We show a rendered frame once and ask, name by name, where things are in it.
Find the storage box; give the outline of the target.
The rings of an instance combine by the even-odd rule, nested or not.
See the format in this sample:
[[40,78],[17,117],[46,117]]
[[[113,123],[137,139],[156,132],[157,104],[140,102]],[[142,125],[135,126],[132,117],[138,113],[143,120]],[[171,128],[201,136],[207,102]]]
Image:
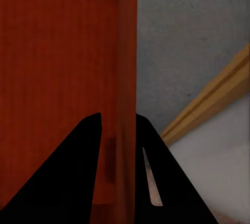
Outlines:
[[0,212],[101,113],[89,224],[135,224],[138,0],[0,0]]

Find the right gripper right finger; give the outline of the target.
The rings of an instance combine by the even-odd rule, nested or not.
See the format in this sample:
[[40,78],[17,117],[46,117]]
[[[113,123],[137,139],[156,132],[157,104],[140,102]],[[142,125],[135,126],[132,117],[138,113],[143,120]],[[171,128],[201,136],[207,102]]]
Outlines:
[[[151,203],[143,148],[162,206]],[[151,122],[136,114],[135,224],[218,224],[208,208]]]

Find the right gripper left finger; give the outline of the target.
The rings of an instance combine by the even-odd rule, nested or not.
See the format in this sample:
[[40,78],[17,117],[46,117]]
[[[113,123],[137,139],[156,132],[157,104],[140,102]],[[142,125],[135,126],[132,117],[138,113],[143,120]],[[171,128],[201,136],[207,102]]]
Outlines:
[[101,113],[82,119],[0,212],[0,224],[89,224]]

